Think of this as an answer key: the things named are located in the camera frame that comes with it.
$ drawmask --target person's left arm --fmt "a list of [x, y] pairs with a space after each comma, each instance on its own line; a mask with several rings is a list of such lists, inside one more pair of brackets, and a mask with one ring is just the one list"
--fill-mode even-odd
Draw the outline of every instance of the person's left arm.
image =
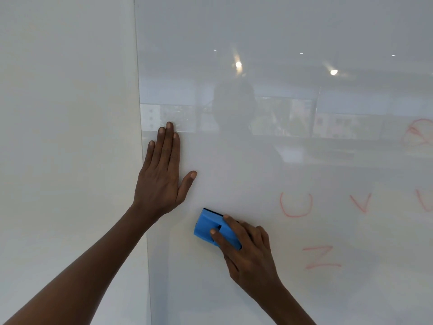
[[47, 284], [5, 325], [90, 324], [111, 280], [143, 234], [182, 203], [197, 173], [179, 186], [180, 139], [173, 124], [149, 143], [134, 202], [99, 241]]

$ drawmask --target eraser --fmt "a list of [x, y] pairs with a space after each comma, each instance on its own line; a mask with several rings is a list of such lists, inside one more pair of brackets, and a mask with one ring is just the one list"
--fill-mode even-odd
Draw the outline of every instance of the eraser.
[[240, 241], [236, 237], [236, 234], [233, 232], [233, 230], [231, 230], [229, 225], [224, 221], [223, 216], [211, 210], [203, 209], [200, 213], [197, 223], [195, 224], [194, 235], [201, 238], [202, 240], [218, 246], [218, 244], [210, 235], [210, 230], [212, 228], [219, 231], [235, 249], [241, 249], [242, 245]]

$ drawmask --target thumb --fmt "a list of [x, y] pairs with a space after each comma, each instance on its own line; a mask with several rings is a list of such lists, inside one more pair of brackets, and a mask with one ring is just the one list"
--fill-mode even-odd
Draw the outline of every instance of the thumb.
[[177, 190], [177, 198], [176, 198], [177, 205], [182, 203], [187, 197], [189, 188], [191, 187], [196, 176], [197, 176], [197, 172], [191, 171], [183, 178], [181, 186]]

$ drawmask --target red handwriting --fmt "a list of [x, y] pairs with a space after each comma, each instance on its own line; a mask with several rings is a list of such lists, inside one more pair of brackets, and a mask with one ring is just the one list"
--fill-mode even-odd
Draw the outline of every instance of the red handwriting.
[[366, 214], [368, 212], [367, 206], [369, 205], [371, 193], [368, 195], [367, 200], [365, 201], [363, 206], [360, 206], [359, 203], [355, 200], [355, 198], [352, 195], [349, 195], [350, 199], [354, 204], [361, 210], [362, 213]]
[[407, 141], [404, 140], [404, 138], [409, 134], [413, 134], [415, 136], [418, 136], [422, 139], [422, 141], [420, 141], [419, 143], [411, 143], [412, 146], [421, 146], [421, 145], [431, 145], [432, 143], [421, 133], [421, 131], [415, 126], [416, 123], [418, 122], [427, 122], [430, 124], [433, 124], [432, 120], [429, 119], [418, 119], [418, 120], [414, 120], [411, 124], [409, 124], [408, 129], [406, 130], [406, 132], [404, 133], [404, 135], [401, 138], [401, 144], [405, 145], [408, 144]]
[[418, 197], [419, 203], [420, 203], [421, 206], [423, 207], [424, 211], [425, 211], [425, 212], [431, 212], [431, 211], [433, 211], [433, 207], [429, 209], [429, 208], [427, 208], [427, 207], [425, 206], [425, 204], [424, 204], [424, 202], [423, 202], [423, 198], [421, 197], [421, 193], [419, 192], [419, 189], [415, 189], [415, 192], [416, 192], [416, 194], [417, 194], [417, 197]]
[[310, 197], [310, 207], [308, 208], [308, 211], [306, 213], [300, 214], [300, 215], [290, 215], [289, 213], [287, 213], [286, 211], [284, 211], [284, 207], [283, 207], [283, 194], [281, 193], [280, 195], [280, 206], [281, 209], [283, 210], [283, 213], [285, 215], [287, 215], [289, 218], [300, 218], [300, 217], [305, 217], [306, 215], [309, 215], [311, 213], [311, 210], [313, 208], [313, 197], [311, 196], [311, 194], [308, 194], [308, 196]]
[[326, 254], [328, 254], [328, 252], [330, 252], [332, 249], [333, 249], [333, 246], [331, 246], [331, 245], [306, 247], [306, 248], [302, 249], [302, 251], [323, 250], [322, 253], [320, 253], [319, 256], [316, 258], [316, 260], [307, 264], [305, 269], [312, 269], [312, 268], [321, 267], [321, 266], [341, 267], [341, 265], [339, 263], [317, 263], [322, 257], [324, 257]]

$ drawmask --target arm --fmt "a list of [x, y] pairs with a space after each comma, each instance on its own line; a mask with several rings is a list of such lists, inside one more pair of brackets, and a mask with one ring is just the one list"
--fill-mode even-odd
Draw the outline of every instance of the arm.
[[111, 280], [143, 234], [185, 200], [196, 172], [180, 187], [180, 139], [173, 124], [149, 143], [134, 202], [99, 241], [47, 284], [5, 325], [89, 324]]
[[224, 220], [242, 244], [237, 251], [216, 230], [210, 234], [224, 254], [230, 277], [278, 325], [315, 325], [282, 284], [271, 254], [268, 233], [261, 227], [239, 223], [225, 215]]

